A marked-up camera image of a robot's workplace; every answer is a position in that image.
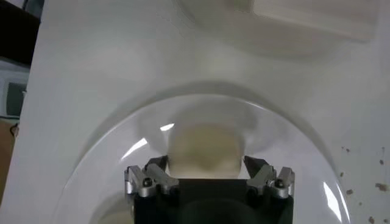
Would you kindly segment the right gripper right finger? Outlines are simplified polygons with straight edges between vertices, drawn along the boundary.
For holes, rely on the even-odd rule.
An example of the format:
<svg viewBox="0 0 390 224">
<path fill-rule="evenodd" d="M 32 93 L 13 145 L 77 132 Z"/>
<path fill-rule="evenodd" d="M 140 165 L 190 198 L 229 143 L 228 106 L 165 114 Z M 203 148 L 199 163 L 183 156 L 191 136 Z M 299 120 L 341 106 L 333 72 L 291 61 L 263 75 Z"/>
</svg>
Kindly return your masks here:
<svg viewBox="0 0 390 224">
<path fill-rule="evenodd" d="M 255 189 L 257 195 L 264 195 L 269 191 L 274 198 L 294 196 L 295 173 L 292 168 L 282 167 L 280 172 L 277 172 L 264 159 L 250 156 L 244 156 L 244 165 L 250 176 L 246 183 Z"/>
</svg>

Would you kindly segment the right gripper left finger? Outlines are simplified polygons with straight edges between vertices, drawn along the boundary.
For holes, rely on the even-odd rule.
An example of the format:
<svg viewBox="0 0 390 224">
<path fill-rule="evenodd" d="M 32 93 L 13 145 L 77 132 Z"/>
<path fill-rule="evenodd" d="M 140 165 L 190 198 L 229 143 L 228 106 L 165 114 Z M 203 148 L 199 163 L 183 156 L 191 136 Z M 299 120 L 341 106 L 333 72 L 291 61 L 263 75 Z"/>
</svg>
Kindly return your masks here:
<svg viewBox="0 0 390 224">
<path fill-rule="evenodd" d="M 128 166 L 124 171 L 125 193 L 141 198 L 154 197 L 160 194 L 176 197 L 179 194 L 179 180 L 166 173 L 168 157 L 151 158 L 141 169 L 139 166 Z"/>
</svg>

